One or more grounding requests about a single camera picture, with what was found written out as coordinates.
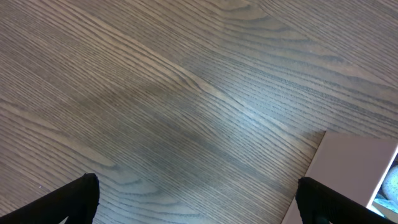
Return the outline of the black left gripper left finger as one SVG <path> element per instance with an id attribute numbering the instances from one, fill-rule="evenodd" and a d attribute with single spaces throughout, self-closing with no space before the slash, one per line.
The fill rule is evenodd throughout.
<path id="1" fill-rule="evenodd" d="M 94 173 L 1 217 L 1 224 L 71 223 L 92 224 L 100 199 L 99 180 Z"/>

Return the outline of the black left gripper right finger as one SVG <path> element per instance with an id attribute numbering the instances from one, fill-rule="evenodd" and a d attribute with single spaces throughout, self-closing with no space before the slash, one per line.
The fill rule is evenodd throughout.
<path id="1" fill-rule="evenodd" d="M 395 224 L 311 177 L 298 180 L 295 201 L 303 224 Z"/>

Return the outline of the clear soap pump bottle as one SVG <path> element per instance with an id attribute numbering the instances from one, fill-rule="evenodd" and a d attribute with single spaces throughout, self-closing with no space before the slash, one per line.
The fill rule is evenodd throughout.
<path id="1" fill-rule="evenodd" d="M 387 199 L 397 203 L 397 166 L 388 171 L 382 183 L 382 191 Z"/>

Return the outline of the green white soap bar pack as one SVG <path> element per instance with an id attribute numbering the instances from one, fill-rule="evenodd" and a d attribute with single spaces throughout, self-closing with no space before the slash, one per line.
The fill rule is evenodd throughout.
<path id="1" fill-rule="evenodd" d="M 375 199 L 373 206 L 377 208 L 386 219 L 397 222 L 397 205 L 390 200 Z"/>

